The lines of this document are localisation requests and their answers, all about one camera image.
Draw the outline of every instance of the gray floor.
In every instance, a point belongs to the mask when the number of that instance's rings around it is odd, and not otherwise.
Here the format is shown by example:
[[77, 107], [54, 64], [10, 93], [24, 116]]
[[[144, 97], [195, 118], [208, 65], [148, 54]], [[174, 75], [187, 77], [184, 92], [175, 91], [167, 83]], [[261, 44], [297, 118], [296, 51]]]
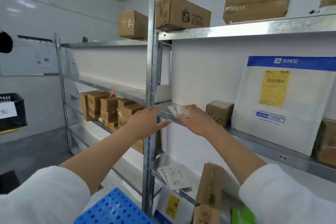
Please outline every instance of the gray floor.
[[15, 141], [0, 143], [0, 174], [15, 170], [22, 184], [35, 171], [71, 158], [67, 131], [58, 128]]

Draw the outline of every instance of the human hand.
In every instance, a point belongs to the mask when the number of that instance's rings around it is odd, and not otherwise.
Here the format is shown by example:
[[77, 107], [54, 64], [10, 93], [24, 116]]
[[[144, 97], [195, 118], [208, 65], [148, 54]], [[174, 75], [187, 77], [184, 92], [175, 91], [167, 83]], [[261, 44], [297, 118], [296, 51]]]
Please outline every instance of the human hand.
[[138, 139], [149, 137], [171, 123], [171, 120], [156, 123], [156, 115], [159, 111], [160, 108], [153, 106], [139, 110], [132, 115], [125, 127], [132, 129]]
[[209, 139], [211, 132], [223, 129], [223, 127], [216, 124], [216, 122], [207, 115], [206, 112], [202, 111], [196, 105], [187, 105], [185, 108], [189, 112], [189, 118], [180, 114], [177, 114], [176, 117], [196, 135]]

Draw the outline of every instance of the black plastic crate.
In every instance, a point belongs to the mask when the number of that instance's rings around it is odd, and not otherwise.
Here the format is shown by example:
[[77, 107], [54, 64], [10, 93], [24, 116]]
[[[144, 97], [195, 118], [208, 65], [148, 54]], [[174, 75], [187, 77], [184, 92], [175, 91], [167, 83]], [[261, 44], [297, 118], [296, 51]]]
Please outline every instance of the black plastic crate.
[[0, 103], [14, 102], [17, 116], [1, 119], [0, 132], [27, 126], [24, 99], [17, 93], [0, 94]]

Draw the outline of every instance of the blue plastic crate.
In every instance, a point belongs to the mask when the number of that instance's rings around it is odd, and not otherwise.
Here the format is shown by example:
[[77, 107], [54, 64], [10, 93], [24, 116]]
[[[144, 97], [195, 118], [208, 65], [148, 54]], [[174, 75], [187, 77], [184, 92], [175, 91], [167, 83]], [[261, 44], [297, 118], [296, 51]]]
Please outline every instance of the blue plastic crate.
[[80, 215], [74, 224], [154, 224], [119, 188]]

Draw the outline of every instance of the white sleeve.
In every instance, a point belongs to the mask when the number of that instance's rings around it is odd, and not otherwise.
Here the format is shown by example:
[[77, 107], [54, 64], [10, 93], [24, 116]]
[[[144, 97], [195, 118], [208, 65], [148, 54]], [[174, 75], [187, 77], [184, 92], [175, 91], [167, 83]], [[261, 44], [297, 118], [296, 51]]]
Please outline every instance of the white sleeve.
[[334, 223], [336, 204], [315, 196], [275, 164], [255, 171], [241, 186], [239, 197], [258, 224]]
[[1, 223], [72, 224], [89, 200], [89, 188], [78, 175], [63, 167], [46, 167], [8, 195], [0, 195]]

